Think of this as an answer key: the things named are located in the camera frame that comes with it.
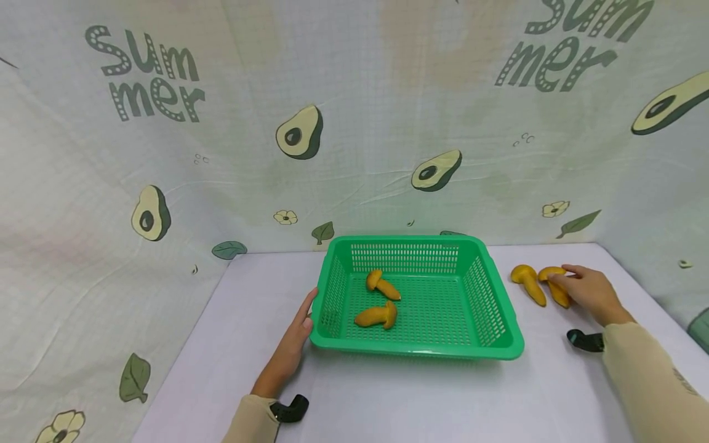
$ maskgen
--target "beige sleeve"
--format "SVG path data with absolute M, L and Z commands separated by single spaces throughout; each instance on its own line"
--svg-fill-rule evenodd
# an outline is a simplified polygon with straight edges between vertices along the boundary
M 275 402 L 259 396 L 242 398 L 222 443 L 275 442 L 279 423 L 270 409 Z
M 638 443 L 709 442 L 709 403 L 642 326 L 609 325 L 603 363 Z

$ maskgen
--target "yellow mushroom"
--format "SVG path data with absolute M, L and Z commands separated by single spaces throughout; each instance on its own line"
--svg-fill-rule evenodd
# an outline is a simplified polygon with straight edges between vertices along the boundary
M 401 300 L 401 294 L 394 288 L 393 284 L 384 280 L 381 269 L 375 269 L 367 276 L 367 289 L 373 291 L 379 289 L 389 300 Z
M 354 318 L 354 323 L 360 327 L 369 327 L 372 325 L 384 324 L 384 329 L 391 329 L 396 322 L 396 306 L 389 300 L 385 306 L 374 306 L 363 310 L 357 317 Z
M 510 275 L 512 281 L 525 287 L 527 294 L 539 306 L 547 305 L 547 297 L 537 283 L 537 272 L 528 264 L 521 264 L 512 270 Z
M 549 290 L 552 292 L 552 298 L 557 304 L 563 308 L 569 309 L 571 306 L 571 298 L 569 294 L 566 293 L 564 288 L 556 283 L 549 281 L 550 274 L 560 274 L 565 275 L 566 270 L 558 266 L 550 266 L 539 271 L 539 281 L 546 281 L 549 285 Z

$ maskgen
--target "white table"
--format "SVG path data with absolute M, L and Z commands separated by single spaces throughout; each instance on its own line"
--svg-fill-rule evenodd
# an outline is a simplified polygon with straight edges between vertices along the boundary
M 440 361 L 342 354 L 309 344 L 281 397 L 310 402 L 278 443 L 631 442 L 599 354 L 569 346 L 567 330 L 599 332 L 578 308 L 535 305 L 508 281 L 520 263 L 565 262 L 606 273 L 622 302 L 709 396 L 709 356 L 601 247 L 491 247 L 526 348 L 515 361 Z M 325 254 L 246 254 L 228 268 L 136 432 L 136 443 L 219 443 L 305 294 Z

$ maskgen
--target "flower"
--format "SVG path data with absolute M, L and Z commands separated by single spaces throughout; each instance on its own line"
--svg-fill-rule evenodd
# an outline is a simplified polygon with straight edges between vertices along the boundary
M 84 413 L 73 409 L 57 414 L 54 422 L 40 432 L 35 443 L 72 443 L 85 421 Z
M 278 211 L 273 215 L 273 218 L 282 225 L 292 225 L 298 222 L 298 216 L 293 211 Z
M 557 201 L 550 205 L 544 205 L 542 206 L 542 215 L 546 218 L 558 217 L 566 212 L 570 205 L 570 201 Z

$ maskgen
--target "hand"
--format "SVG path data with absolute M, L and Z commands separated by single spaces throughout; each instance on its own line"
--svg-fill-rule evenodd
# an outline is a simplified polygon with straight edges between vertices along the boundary
M 549 276 L 549 280 L 565 289 L 599 325 L 605 327 L 611 323 L 620 325 L 635 322 L 632 315 L 620 304 L 613 285 L 603 272 L 573 264 L 565 264 L 562 268 L 575 275 L 553 274 Z
M 251 394 L 262 398 L 278 398 L 283 387 L 296 372 L 301 363 L 303 345 L 313 330 L 313 321 L 308 317 L 308 310 L 317 295 L 318 288 L 308 293 L 276 351 L 256 380 Z

